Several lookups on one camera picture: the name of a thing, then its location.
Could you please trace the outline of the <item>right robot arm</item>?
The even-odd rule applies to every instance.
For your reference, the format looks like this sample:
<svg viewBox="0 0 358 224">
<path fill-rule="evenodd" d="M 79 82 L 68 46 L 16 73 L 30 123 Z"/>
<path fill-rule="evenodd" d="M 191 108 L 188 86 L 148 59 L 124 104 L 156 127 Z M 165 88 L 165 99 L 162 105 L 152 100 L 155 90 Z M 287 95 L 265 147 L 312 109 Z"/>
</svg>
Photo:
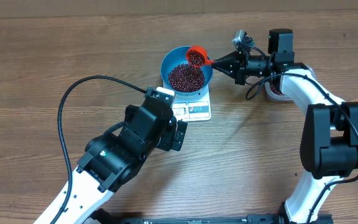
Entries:
<svg viewBox="0 0 358 224">
<path fill-rule="evenodd" d="M 245 85 L 258 77 L 246 93 L 255 97 L 271 84 L 305 114 L 300 143 L 303 174 L 292 195 L 280 208 L 275 223 L 328 223 L 318 211 L 339 184 L 358 180 L 358 102 L 346 102 L 327 91 L 310 67 L 295 61 L 293 31 L 272 29 L 268 52 L 252 54 L 256 47 L 246 31 L 236 32 L 235 51 L 215 60 L 212 68 Z"/>
</svg>

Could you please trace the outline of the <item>orange measuring scoop blue handle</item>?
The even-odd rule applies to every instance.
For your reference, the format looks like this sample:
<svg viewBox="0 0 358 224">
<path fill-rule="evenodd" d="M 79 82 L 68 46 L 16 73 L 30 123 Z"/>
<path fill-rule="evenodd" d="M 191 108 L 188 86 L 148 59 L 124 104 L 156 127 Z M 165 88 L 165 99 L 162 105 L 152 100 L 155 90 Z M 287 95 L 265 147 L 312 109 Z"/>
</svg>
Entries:
<svg viewBox="0 0 358 224">
<path fill-rule="evenodd" d="M 203 47 L 201 47 L 201 46 L 199 46 L 199 45 L 191 46 L 191 47 L 187 50 L 187 52 L 186 52 L 186 54 L 185 54 L 185 58 L 186 58 L 187 61 L 188 61 L 187 53 L 188 53 L 190 50 L 196 50 L 196 51 L 198 51 L 199 53 L 203 54 L 204 59 L 205 59 L 205 64 L 204 64 L 203 66 L 205 66 L 205 65 L 212 65 L 212 64 L 214 63 L 214 60 L 210 60 L 210 59 L 208 58 L 207 51 L 206 51 Z"/>
</svg>

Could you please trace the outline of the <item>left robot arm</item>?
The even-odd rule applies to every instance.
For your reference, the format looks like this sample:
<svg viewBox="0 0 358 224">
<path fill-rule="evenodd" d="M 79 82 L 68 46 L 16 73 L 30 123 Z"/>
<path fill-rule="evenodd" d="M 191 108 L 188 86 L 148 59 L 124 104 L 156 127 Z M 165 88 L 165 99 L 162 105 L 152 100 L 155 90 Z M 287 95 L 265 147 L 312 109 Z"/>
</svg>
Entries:
<svg viewBox="0 0 358 224">
<path fill-rule="evenodd" d="M 125 120 L 92 139 L 55 200 L 37 223 L 84 223 L 133 179 L 155 149 L 179 151 L 187 123 L 173 115 L 175 94 L 152 91 L 141 106 L 129 105 Z"/>
</svg>

